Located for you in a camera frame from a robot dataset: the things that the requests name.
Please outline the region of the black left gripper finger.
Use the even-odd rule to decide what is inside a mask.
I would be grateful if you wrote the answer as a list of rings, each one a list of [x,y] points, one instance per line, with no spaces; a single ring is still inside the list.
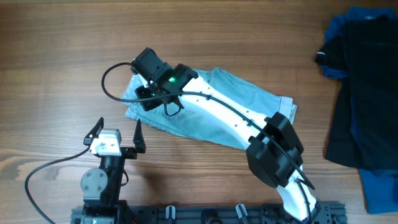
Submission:
[[[85,146],[90,146],[95,138],[99,137],[101,130],[104,127],[104,118],[100,117],[95,126],[89,131],[83,140]]]
[[[138,119],[136,123],[136,128],[134,131],[134,137],[132,139],[134,143],[134,147],[137,153],[145,153],[146,152],[146,144],[144,141],[144,137],[142,134],[142,126],[141,121]]]

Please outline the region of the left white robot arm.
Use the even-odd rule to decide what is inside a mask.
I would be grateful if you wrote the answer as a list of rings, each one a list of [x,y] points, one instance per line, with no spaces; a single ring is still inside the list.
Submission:
[[[82,211],[73,212],[72,223],[137,223],[135,214],[125,200],[119,199],[119,194],[125,185],[122,179],[127,176],[125,161],[146,152],[141,122],[136,123],[133,147],[122,147],[121,141],[120,130],[105,128],[104,118],[85,136],[83,144],[101,160],[99,167],[88,170],[81,178],[84,204]]]

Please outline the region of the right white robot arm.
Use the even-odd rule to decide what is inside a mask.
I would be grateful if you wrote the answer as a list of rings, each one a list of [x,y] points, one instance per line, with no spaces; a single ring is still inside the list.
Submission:
[[[131,67],[143,82],[136,94],[146,111],[175,103],[215,122],[242,145],[250,171],[278,191],[292,218],[302,223],[314,220],[317,200],[310,193],[314,186],[303,173],[303,146],[288,118],[279,112],[267,116],[245,108],[190,67],[171,67],[150,48]]]

